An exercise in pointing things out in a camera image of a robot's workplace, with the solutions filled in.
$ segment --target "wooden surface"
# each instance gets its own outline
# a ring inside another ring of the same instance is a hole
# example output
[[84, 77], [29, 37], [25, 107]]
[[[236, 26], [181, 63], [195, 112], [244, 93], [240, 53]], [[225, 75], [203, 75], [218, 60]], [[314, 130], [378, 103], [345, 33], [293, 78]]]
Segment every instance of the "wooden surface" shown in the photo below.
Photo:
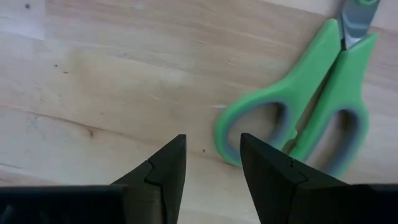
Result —
[[[283, 78], [340, 2], [0, 0], [0, 184], [109, 184], [185, 133], [180, 223], [257, 223], [213, 124]], [[374, 21], [371, 129], [347, 182], [398, 182], [397, 10], [383, 0]], [[232, 138], [265, 137], [273, 117], [254, 112]]]

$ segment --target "scissor handle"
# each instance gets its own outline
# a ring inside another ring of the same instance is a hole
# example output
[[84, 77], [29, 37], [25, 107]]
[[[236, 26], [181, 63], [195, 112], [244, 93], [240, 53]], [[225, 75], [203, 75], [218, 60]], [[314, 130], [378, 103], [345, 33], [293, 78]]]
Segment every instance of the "scissor handle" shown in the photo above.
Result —
[[325, 132], [332, 116], [345, 110], [352, 118], [352, 125], [324, 172], [339, 177], [348, 168], [369, 129], [368, 111], [362, 100], [362, 82], [377, 37], [377, 34], [371, 34], [339, 54], [328, 84], [290, 156], [306, 161]]
[[239, 151], [227, 140], [228, 132], [244, 113], [261, 105], [279, 103], [285, 107], [282, 122], [267, 142], [281, 150], [289, 139], [293, 139], [296, 136], [296, 122], [340, 50], [338, 22], [330, 19], [323, 24], [296, 66], [283, 80], [267, 89], [248, 94], [230, 105], [218, 118], [214, 131], [215, 144], [223, 158], [241, 166]]

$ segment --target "metal blade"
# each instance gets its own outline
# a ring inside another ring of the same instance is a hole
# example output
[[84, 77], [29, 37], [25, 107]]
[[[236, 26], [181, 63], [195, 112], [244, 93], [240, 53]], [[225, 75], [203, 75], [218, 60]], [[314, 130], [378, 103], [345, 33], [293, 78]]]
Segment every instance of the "metal blade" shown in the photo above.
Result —
[[380, 0], [347, 0], [340, 14], [341, 38], [349, 49], [368, 33]]

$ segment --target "light wood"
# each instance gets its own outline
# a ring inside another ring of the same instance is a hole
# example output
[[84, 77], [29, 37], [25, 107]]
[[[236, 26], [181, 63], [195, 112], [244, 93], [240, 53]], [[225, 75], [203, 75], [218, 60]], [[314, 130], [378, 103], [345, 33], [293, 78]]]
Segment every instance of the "light wood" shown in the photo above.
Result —
[[[0, 0], [0, 184], [108, 184], [185, 133], [180, 223], [257, 223], [213, 124], [283, 78], [340, 2]], [[373, 24], [371, 130], [347, 182], [398, 182], [397, 10], [383, 0]], [[232, 138], [265, 137], [273, 117], [255, 111]]]

